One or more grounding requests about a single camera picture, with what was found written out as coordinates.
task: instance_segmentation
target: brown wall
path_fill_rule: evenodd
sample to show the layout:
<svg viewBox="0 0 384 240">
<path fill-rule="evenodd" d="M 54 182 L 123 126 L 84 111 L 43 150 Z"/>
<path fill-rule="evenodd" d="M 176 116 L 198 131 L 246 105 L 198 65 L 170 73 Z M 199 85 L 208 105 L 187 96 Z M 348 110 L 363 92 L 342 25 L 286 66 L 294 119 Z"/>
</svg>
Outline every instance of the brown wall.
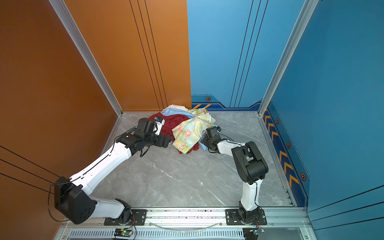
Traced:
<svg viewBox="0 0 384 240">
<path fill-rule="evenodd" d="M 101 154 L 117 116 L 48 0 L 2 1 L 0 33 L 0 145 L 69 177 Z M 3 149 L 0 159 L 57 179 Z M 0 173 L 48 190 L 2 161 Z M 48 193 L 3 175 L 0 185 L 1 239 L 52 239 Z"/>
<path fill-rule="evenodd" d="M 186 0 L 65 0 L 124 111 L 191 107 Z"/>
</svg>

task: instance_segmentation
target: black line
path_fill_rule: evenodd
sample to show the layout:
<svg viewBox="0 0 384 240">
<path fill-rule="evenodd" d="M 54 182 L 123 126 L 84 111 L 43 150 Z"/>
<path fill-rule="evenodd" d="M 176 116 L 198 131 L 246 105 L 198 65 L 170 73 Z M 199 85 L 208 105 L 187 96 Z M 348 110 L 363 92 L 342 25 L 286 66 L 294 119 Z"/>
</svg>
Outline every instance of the black line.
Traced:
<svg viewBox="0 0 384 240">
<path fill-rule="evenodd" d="M 252 6 L 253 6 L 253 0 L 252 0 L 252 4 L 251 4 L 251 10 L 249 11 L 249 17 L 248 17 L 248 22 L 247 22 L 247 28 L 245 29 L 245 35 L 244 35 L 244 40 L 243 40 L 243 46 L 242 46 L 242 48 L 241 48 L 239 64 L 238 64 L 238 66 L 237 66 L 236 77 L 235 77 L 235 83 L 233 84 L 233 90 L 232 90 L 231 102 L 229 103 L 229 107 L 231 107 L 231 104 L 232 104 L 232 98 L 233 98 L 233 93 L 235 92 L 236 78 L 237 78 L 237 73 L 239 72 L 240 60 L 241 60 L 241 55 L 243 54 L 243 48 L 244 48 L 244 43 L 245 43 L 245 37 L 246 37 L 246 35 L 247 35 L 248 24 L 249 24 L 249 18 L 251 17 L 251 12 L 252 12 Z"/>
<path fill-rule="evenodd" d="M 143 23 L 143 28 L 144 28 L 145 38 L 147 39 L 147 44 L 148 44 L 148 49 L 149 49 L 149 55 L 151 56 L 151 60 L 152 60 L 153 71 L 155 72 L 155 77 L 156 77 L 156 82 L 157 82 L 157 88 L 159 89 L 159 94 L 160 94 L 160 99 L 161 99 L 161 105 L 162 105 L 163 108 L 164 108 L 163 97 L 161 96 L 161 91 L 160 91 L 159 81 L 157 80 L 157 74 L 156 74 L 155 64 L 153 63 L 153 58 L 152 58 L 152 53 L 151 53 L 151 47 L 149 46 L 149 41 L 148 41 L 148 37 L 147 37 L 147 31 L 145 30 L 144 20 L 143 20 L 143 15 L 141 14 L 141 9 L 140 9 L 139 0 L 137 0 L 137 5 L 139 6 L 139 11 L 140 11 L 140 16 L 141 16 L 141 21 L 142 21 L 142 23 Z"/>
<path fill-rule="evenodd" d="M 379 186 L 379 187 L 375 187 L 375 188 L 373 188 L 373 189 L 371 189 L 371 190 L 368 190 L 368 191 L 365 191 L 365 192 L 362 192 L 362 193 L 359 193 L 359 194 L 353 195 L 353 196 L 351 196 L 351 197 L 347 197 L 347 198 L 345 198 L 345 199 L 342 199 L 342 200 L 339 200 L 339 201 L 337 201 L 337 202 L 334 202 L 334 203 L 331 203 L 331 204 L 328 204 L 328 205 L 325 205 L 325 206 L 319 207 L 319 208 L 317 208 L 317 209 L 314 209 L 314 210 L 311 210 L 311 211 L 309 211 L 308 213 L 310 213 L 310 212 L 313 212 L 313 211 L 316 211 L 316 210 L 319 210 L 319 209 L 322 209 L 323 207 L 328 207 L 328 206 L 330 206 L 330 205 L 332 205 L 332 204 L 336 204 L 336 203 L 338 203 L 338 202 L 342 202 L 342 201 L 344 201 L 344 200 L 347 200 L 347 199 L 350 199 L 350 198 L 356 197 L 356 196 L 358 196 L 358 195 L 361 195 L 361 194 L 364 194 L 364 193 L 367 193 L 367 192 L 370 192 L 370 191 L 373 191 L 373 190 L 379 189 L 379 188 L 381 188 L 381 187 L 384 187 L 384 185 L 381 185 L 381 186 Z"/>
<path fill-rule="evenodd" d="M 5 163 L 8 163 L 9 165 L 12 165 L 12 166 L 14 166 L 14 167 L 17 167 L 18 169 L 21 169 L 21 170 L 23 170 L 23 171 L 25 171 L 25 172 L 27 172 L 27 173 L 30 173 L 30 174 L 32 174 L 32 175 L 38 177 L 38 178 L 41 178 L 41 179 L 43 179 L 43 180 L 46 180 L 45 178 L 42 178 L 42 177 L 40 177 L 40 176 L 37 176 L 36 174 L 33 174 L 33 173 L 31 173 L 31 172 L 29 172 L 29 171 L 27 171 L 27 170 L 22 169 L 21 167 L 18 167 L 18 166 L 16 166 L 16 165 L 13 165 L 12 163 L 7 162 L 7 161 L 5 161 L 5 160 L 3 160 L 3 159 L 1 159 L 1 158 L 0 158 L 0 160 L 3 161 L 3 162 L 5 162 Z"/>
<path fill-rule="evenodd" d="M 32 185 L 32 184 L 29 184 L 29 183 L 26 183 L 26 182 L 20 181 L 20 180 L 18 180 L 18 179 L 16 179 L 16 178 L 10 177 L 10 176 L 8 176 L 8 175 L 5 175 L 5 174 L 3 174 L 3 173 L 0 173 L 0 174 L 1 174 L 1 175 L 3 175 L 3 176 L 9 177 L 9 178 L 11 178 L 11 179 L 13 179 L 13 180 L 16 180 L 16 181 L 19 181 L 19 182 L 25 183 L 26 185 L 29 185 L 29 186 L 32 186 L 32 187 L 38 188 L 38 189 L 40 189 L 40 190 L 43 190 L 44 192 L 48 192 L 47 190 L 44 190 L 44 189 L 42 189 L 42 188 L 39 188 L 39 187 L 36 187 L 36 186 L 34 186 L 34 185 Z"/>
<path fill-rule="evenodd" d="M 164 97 L 166 98 L 166 104 L 167 104 L 167 106 L 168 106 L 167 95 L 166 95 L 166 89 L 164 88 L 163 77 L 161 76 L 161 69 L 160 69 L 159 57 L 157 56 L 156 45 L 155 45 L 155 39 L 154 39 L 154 37 L 153 37 L 151 21 L 149 20 L 149 14 L 148 14 L 148 8 L 147 8 L 147 2 L 146 2 L 146 0 L 144 0 L 144 3 L 145 3 L 145 8 L 147 9 L 147 16 L 148 16 L 148 21 L 149 21 L 149 27 L 151 28 L 151 34 L 152 34 L 152 40 L 153 40 L 153 46 L 155 47 L 155 53 L 156 53 L 156 58 L 157 58 L 157 65 L 159 66 L 160 79 L 161 79 L 161 83 L 162 83 L 162 85 L 163 85 Z"/>
<path fill-rule="evenodd" d="M 137 28 L 137 33 L 139 34 L 139 38 L 140 38 L 140 42 L 141 42 L 141 47 L 143 48 L 143 53 L 144 53 L 144 57 L 145 57 L 145 62 L 147 63 L 148 72 L 149 72 L 149 77 L 151 78 L 151 82 L 152 82 L 152 86 L 153 86 L 153 91 L 155 92 L 155 97 L 156 97 L 156 101 L 157 101 L 157 106 L 159 107 L 159 111 L 161 111 L 161 109 L 160 109 L 160 105 L 159 105 L 159 100 L 157 99 L 157 95 L 156 95 L 155 85 L 153 84 L 153 80 L 152 80 L 152 76 L 151 76 L 151 71 L 149 70 L 149 65 L 148 65 L 147 57 L 146 57 L 146 55 L 145 55 L 143 42 L 141 41 L 141 36 L 140 36 L 140 32 L 139 32 L 139 27 L 137 26 L 135 13 L 133 12 L 133 7 L 132 7 L 131 0 L 129 0 L 129 3 L 130 3 L 130 5 L 131 5 L 133 18 L 135 19 L 136 28 Z"/>
<path fill-rule="evenodd" d="M 251 62 L 249 63 L 249 67 L 248 67 L 247 75 L 246 75 L 245 80 L 244 80 L 243 90 L 241 91 L 241 96 L 240 96 L 239 104 L 237 105 L 237 107 L 240 106 L 240 101 L 241 101 L 241 98 L 242 98 L 242 96 L 243 96 L 245 83 L 247 82 L 247 77 L 248 77 L 249 69 L 250 69 L 250 67 L 251 67 L 253 54 L 255 53 L 255 48 L 256 48 L 257 40 L 259 39 L 260 29 L 262 28 L 262 24 L 263 24 L 263 20 L 264 20 L 264 15 L 265 15 L 266 7 L 268 6 L 268 1 L 269 1 L 269 0 L 267 0 L 266 5 L 265 5 L 265 9 L 264 9 L 264 14 L 263 14 L 262 22 L 260 23 L 259 33 L 257 34 L 255 47 L 253 48 L 253 53 L 252 53 L 252 57 L 251 57 Z"/>
<path fill-rule="evenodd" d="M 241 79 L 243 78 L 243 73 L 244 73 L 244 68 L 245 68 L 245 64 L 247 63 L 247 58 L 248 58 L 248 53 L 249 53 L 249 47 L 251 46 L 251 42 L 252 42 L 252 36 L 253 36 L 253 31 L 255 30 L 255 26 L 256 26 L 256 20 L 257 20 L 257 16 L 259 15 L 259 10 L 260 10 L 260 4 L 261 4 L 261 0 L 260 0 L 260 3 L 259 3 L 259 8 L 257 9 L 257 13 L 256 13 L 256 18 L 255 18 L 255 23 L 253 25 L 253 29 L 252 29 L 252 34 L 251 34 L 251 40 L 249 41 L 249 45 L 248 45 L 248 50 L 247 50 L 247 55 L 245 56 L 245 61 L 244 61 L 244 66 L 243 66 L 243 71 L 241 73 L 241 77 L 240 77 L 240 82 L 239 82 L 239 87 L 237 88 L 237 94 L 236 94 L 236 99 L 235 99 L 235 103 L 233 105 L 233 107 L 235 107 L 236 105 L 236 101 L 237 101 L 237 96 L 239 94 L 239 90 L 240 90 L 240 85 L 241 85 Z"/>
<path fill-rule="evenodd" d="M 7 149 L 7 148 L 5 148 L 5 147 L 1 146 L 1 145 L 0 145 L 0 147 L 1 147 L 1 148 L 3 148 L 3 149 L 5 149 L 5 150 L 7 150 L 8 152 L 11 152 L 11 153 L 15 154 L 15 155 L 16 155 L 16 156 L 18 156 L 18 157 L 21 157 L 22 159 L 24 159 L 24 160 L 26 160 L 26 161 L 28 161 L 28 162 L 30 162 L 30 163 L 32 163 L 32 164 L 34 164 L 34 165 L 36 165 L 36 166 L 40 167 L 40 168 L 42 168 L 42 169 L 46 170 L 47 172 L 50 172 L 50 173 L 52 173 L 53 175 L 56 175 L 56 176 L 60 177 L 59 175 L 57 175 L 57 174 L 54 174 L 53 172 L 51 172 L 51 171 L 49 171 L 49 170 L 47 170 L 47 169 L 43 168 L 42 166 L 39 166 L 39 165 L 37 165 L 36 163 L 34 163 L 34 162 L 32 162 L 32 161 L 29 161 L 29 160 L 28 160 L 28 159 L 26 159 L 25 157 L 22 157 L 22 156 L 20 156 L 19 154 L 17 154 L 17 153 L 14 153 L 14 152 L 12 152 L 11 150 L 9 150 L 9 149 Z"/>
<path fill-rule="evenodd" d="M 339 213 L 339 214 L 333 214 L 333 215 L 328 216 L 328 217 L 333 217 L 333 216 L 340 215 L 340 214 L 344 214 L 344 213 L 347 213 L 347 212 L 352 212 L 352 211 L 355 211 L 355 210 L 364 209 L 364 208 L 366 208 L 366 207 L 371 207 L 371 206 L 379 205 L 379 204 L 382 204 L 382 203 L 384 203 L 384 202 L 378 202 L 378 203 L 371 204 L 371 205 L 368 205 L 368 206 L 365 206 L 365 207 L 359 207 L 359 208 L 357 208 L 357 209 L 352 209 L 352 210 L 349 210 L 349 211 L 341 212 L 341 213 Z M 316 219 L 316 220 L 311 220 L 311 222 L 313 222 L 313 221 L 317 221 L 317 220 L 321 220 L 321 219 L 325 219 L 325 218 L 328 218 L 328 217 L 322 217 L 322 218 L 319 218 L 319 219 Z"/>
<path fill-rule="evenodd" d="M 368 219 L 368 220 L 363 220 L 363 221 L 358 221 L 358 222 L 351 222 L 351 223 L 346 223 L 346 224 L 340 224 L 340 225 L 331 226 L 331 227 L 323 227 L 323 228 L 314 229 L 314 230 L 317 231 L 317 230 L 322 230 L 322 229 L 327 229 L 327 228 L 333 228 L 333 227 L 345 226 L 345 225 L 349 225 L 349 224 L 355 224 L 355 223 L 361 223 L 361 222 L 368 222 L 368 221 L 378 220 L 378 219 L 382 219 L 382 218 L 384 218 L 384 217 L 378 217 L 378 218 L 373 218 L 373 219 Z"/>
</svg>

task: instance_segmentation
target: red cloth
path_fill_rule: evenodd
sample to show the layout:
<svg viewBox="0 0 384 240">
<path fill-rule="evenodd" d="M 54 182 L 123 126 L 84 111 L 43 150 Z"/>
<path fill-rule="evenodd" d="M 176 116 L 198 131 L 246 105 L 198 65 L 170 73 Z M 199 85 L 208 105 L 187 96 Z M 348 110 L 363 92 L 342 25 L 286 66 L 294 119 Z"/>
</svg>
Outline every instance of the red cloth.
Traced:
<svg viewBox="0 0 384 240">
<path fill-rule="evenodd" d="M 149 117 L 149 119 L 154 120 L 157 116 L 164 118 L 165 123 L 161 127 L 160 134 L 163 135 L 169 135 L 171 137 L 171 141 L 175 141 L 175 137 L 173 136 L 172 129 L 174 129 L 179 123 L 184 122 L 185 120 L 188 120 L 189 117 L 182 115 L 182 114 L 175 114 L 175 115 L 169 115 L 169 116 L 164 116 L 161 113 L 156 113 L 152 116 Z M 196 143 L 193 148 L 191 148 L 188 152 L 190 153 L 192 150 L 196 151 L 199 149 L 199 143 Z"/>
</svg>

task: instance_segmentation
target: yellow arrow marking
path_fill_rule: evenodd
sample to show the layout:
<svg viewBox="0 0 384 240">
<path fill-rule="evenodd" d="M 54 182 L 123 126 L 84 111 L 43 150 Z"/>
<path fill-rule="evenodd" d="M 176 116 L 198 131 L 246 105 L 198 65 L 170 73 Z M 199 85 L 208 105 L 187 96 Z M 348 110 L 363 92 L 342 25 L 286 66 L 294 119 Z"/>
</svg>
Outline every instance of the yellow arrow marking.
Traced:
<svg viewBox="0 0 384 240">
<path fill-rule="evenodd" d="M 271 127 L 274 127 L 274 125 L 272 123 L 268 123 L 268 132 L 271 132 Z"/>
<path fill-rule="evenodd" d="M 297 182 L 297 184 L 300 184 L 299 181 L 292 175 L 289 175 L 289 186 L 292 188 L 292 180 Z"/>
<path fill-rule="evenodd" d="M 273 136 L 274 136 L 274 135 L 279 136 L 279 135 L 277 134 L 277 132 L 272 131 L 272 142 L 273 142 Z"/>
<path fill-rule="evenodd" d="M 266 125 L 266 119 L 267 119 L 267 118 L 270 119 L 271 117 L 270 117 L 270 116 L 265 116 L 265 125 Z"/>
<path fill-rule="evenodd" d="M 285 152 L 280 151 L 280 162 L 281 162 L 281 156 L 282 156 L 282 155 L 288 157 L 287 154 L 286 154 Z"/>
<path fill-rule="evenodd" d="M 284 172 L 285 172 L 285 174 L 287 174 L 287 167 L 289 167 L 290 169 L 292 169 L 293 170 L 293 167 L 291 166 L 291 165 L 289 165 L 288 163 L 284 163 Z"/>
</svg>

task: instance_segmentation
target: gray marble floor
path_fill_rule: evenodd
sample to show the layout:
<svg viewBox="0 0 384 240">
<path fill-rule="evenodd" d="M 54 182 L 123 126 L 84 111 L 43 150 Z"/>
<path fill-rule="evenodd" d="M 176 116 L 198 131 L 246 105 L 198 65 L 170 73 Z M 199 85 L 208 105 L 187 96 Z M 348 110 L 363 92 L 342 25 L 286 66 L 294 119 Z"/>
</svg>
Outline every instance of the gray marble floor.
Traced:
<svg viewBox="0 0 384 240">
<path fill-rule="evenodd" d="M 153 113 L 124 113 L 116 136 Z M 260 191 L 261 206 L 290 206 L 261 126 L 254 112 L 211 112 L 222 133 L 236 142 L 254 141 L 269 166 Z M 232 157 L 203 151 L 179 154 L 151 147 L 144 157 L 135 154 L 114 169 L 92 196 L 120 198 L 134 207 L 238 206 L 242 184 Z"/>
</svg>

